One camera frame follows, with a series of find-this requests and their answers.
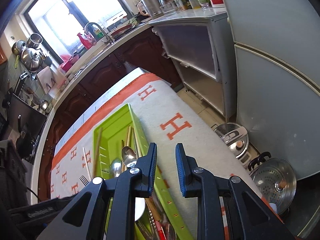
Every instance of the white chopstick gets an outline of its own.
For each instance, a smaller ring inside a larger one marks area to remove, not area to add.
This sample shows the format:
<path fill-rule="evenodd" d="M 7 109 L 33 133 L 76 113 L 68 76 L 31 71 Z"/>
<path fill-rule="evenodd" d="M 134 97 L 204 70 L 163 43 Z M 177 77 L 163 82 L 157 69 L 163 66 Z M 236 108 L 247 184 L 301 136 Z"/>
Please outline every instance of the white chopstick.
<path fill-rule="evenodd" d="M 90 171 L 89 171 L 89 165 L 88 165 L 88 161 L 87 161 L 87 155 L 85 155 L 85 149 L 84 147 L 82 147 L 83 149 L 83 156 L 84 156 L 84 161 L 85 161 L 85 167 L 87 168 L 87 173 L 88 173 L 88 176 L 89 176 L 89 181 L 92 180 L 92 177 L 91 177 L 91 174 L 90 174 Z"/>

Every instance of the fork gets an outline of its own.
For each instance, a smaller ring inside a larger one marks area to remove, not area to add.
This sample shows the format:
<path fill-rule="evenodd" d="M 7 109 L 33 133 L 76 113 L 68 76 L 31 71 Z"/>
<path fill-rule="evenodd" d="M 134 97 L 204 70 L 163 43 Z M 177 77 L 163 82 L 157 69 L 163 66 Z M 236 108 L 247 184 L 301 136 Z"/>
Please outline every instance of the fork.
<path fill-rule="evenodd" d="M 83 185 L 87 186 L 89 184 L 89 181 L 87 180 L 87 178 L 84 175 L 81 175 L 81 177 L 79 179 L 81 180 Z"/>

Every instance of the silver screw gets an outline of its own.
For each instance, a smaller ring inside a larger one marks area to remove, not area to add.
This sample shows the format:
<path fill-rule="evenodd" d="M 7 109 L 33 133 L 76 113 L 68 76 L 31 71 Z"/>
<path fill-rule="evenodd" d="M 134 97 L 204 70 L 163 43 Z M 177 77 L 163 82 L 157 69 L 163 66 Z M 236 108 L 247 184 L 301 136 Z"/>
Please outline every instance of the silver screw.
<path fill-rule="evenodd" d="M 100 184 L 102 182 L 102 178 L 101 177 L 95 177 L 93 180 L 92 180 L 93 184 Z"/>
<path fill-rule="evenodd" d="M 203 172 L 203 168 L 201 168 L 201 167 L 196 167 L 196 168 L 194 168 L 193 169 L 193 171 L 195 172 L 195 173 L 202 173 Z"/>
<path fill-rule="evenodd" d="M 241 179 L 240 179 L 238 176 L 233 176 L 233 177 L 231 178 L 231 181 L 232 181 L 233 183 L 239 183 L 239 182 L 241 181 Z"/>
<path fill-rule="evenodd" d="M 139 168 L 131 168 L 130 169 L 131 174 L 137 174 L 137 173 L 139 173 L 139 171 L 140 171 Z"/>

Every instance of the black cable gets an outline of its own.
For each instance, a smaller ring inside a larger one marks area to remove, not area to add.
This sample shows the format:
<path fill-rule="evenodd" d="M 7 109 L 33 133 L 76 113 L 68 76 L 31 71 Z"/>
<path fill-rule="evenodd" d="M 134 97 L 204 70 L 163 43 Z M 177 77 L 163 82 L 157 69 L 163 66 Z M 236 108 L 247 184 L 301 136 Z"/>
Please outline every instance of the black cable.
<path fill-rule="evenodd" d="M 31 191 L 31 193 L 33 193 L 33 195 L 35 195 L 37 197 L 37 199 L 39 200 L 39 202 L 41 202 L 41 199 L 38 197 L 38 195 L 36 193 L 33 192 L 33 190 L 31 190 L 30 188 L 28 188 L 26 186 L 27 190 Z"/>

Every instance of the window frame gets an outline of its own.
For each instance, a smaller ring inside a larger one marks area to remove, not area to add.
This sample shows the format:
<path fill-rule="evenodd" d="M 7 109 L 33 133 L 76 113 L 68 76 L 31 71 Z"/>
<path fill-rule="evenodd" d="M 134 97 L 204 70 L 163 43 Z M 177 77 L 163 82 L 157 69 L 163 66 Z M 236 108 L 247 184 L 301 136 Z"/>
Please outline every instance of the window frame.
<path fill-rule="evenodd" d="M 83 15 L 83 13 L 80 11 L 80 9 L 76 6 L 76 4 L 72 2 L 68 2 L 67 0 L 62 0 L 63 3 L 67 6 L 70 14 L 72 14 L 76 20 L 80 23 L 82 27 L 85 27 L 85 25 L 89 22 L 89 20 Z M 23 13 L 28 25 L 31 27 L 31 30 L 35 33 L 38 33 L 41 35 L 39 30 L 37 29 L 36 25 L 32 21 L 29 11 L 31 8 L 38 2 L 38 0 L 33 0 L 32 3 L 27 7 L 25 12 Z M 127 18 L 130 19 L 133 17 L 132 11 L 127 7 L 125 2 L 123 0 L 118 0 L 121 7 L 124 9 L 124 11 L 127 13 Z M 63 60 L 60 58 L 60 56 L 53 50 L 53 48 L 49 45 L 49 43 L 45 40 L 45 38 L 42 36 L 43 41 L 42 45 L 50 52 L 50 55 L 56 60 L 58 64 L 62 64 Z"/>

